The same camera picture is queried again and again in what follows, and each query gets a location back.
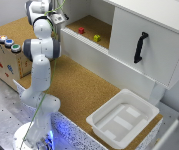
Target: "white plastic tray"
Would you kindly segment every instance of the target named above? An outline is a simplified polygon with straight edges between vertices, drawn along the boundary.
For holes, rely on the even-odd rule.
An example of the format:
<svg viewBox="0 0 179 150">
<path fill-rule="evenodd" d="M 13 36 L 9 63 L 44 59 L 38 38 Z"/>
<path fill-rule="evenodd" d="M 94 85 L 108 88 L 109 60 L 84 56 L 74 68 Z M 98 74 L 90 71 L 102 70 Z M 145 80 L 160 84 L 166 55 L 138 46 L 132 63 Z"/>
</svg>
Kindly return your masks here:
<svg viewBox="0 0 179 150">
<path fill-rule="evenodd" d="M 158 113 L 158 108 L 124 89 L 86 121 L 94 133 L 111 147 L 124 149 Z"/>
</svg>

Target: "cabinet door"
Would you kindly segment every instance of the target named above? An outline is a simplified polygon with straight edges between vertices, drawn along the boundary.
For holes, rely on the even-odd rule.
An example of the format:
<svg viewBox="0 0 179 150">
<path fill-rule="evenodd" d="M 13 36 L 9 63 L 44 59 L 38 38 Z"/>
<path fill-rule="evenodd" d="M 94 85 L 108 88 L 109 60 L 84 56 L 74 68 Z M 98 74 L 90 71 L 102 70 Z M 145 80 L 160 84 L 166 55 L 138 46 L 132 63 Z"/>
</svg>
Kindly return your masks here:
<svg viewBox="0 0 179 150">
<path fill-rule="evenodd" d="M 135 64 L 142 32 L 149 36 L 143 40 L 142 60 Z M 167 86 L 179 60 L 179 34 L 116 8 L 109 54 Z"/>
</svg>

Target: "white cabinet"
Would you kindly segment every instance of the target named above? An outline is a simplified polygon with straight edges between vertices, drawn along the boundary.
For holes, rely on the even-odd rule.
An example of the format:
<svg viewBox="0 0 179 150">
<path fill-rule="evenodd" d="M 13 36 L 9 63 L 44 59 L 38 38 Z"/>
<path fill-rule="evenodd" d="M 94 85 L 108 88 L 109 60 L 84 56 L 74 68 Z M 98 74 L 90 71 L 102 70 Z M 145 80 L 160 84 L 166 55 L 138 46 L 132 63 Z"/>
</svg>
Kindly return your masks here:
<svg viewBox="0 0 179 150">
<path fill-rule="evenodd" d="M 142 32 L 140 56 L 134 63 Z M 123 9 L 115 9 L 109 54 L 136 70 L 168 86 L 179 61 L 179 34 Z"/>
</svg>

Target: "brown box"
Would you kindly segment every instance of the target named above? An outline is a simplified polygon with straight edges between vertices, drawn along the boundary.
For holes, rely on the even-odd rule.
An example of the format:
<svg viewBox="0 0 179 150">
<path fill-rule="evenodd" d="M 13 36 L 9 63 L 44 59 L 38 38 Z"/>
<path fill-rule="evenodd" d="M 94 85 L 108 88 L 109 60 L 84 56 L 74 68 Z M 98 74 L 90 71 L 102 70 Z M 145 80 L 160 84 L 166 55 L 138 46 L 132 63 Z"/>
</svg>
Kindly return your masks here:
<svg viewBox="0 0 179 150">
<path fill-rule="evenodd" d="M 32 62 L 22 52 L 12 53 L 10 49 L 0 44 L 0 78 L 14 90 L 17 90 L 16 81 L 31 72 Z"/>
</svg>

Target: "red block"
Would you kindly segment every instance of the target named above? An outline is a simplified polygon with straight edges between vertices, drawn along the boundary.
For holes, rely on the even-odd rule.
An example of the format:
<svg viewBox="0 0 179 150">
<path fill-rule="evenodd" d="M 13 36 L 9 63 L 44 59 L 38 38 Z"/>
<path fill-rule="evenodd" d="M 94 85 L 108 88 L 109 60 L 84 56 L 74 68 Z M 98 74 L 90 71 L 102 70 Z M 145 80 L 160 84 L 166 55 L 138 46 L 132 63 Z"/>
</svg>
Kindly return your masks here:
<svg viewBox="0 0 179 150">
<path fill-rule="evenodd" d="M 79 33 L 80 33 L 80 34 L 84 34 L 84 28 L 80 27 L 80 28 L 79 28 Z"/>
</svg>

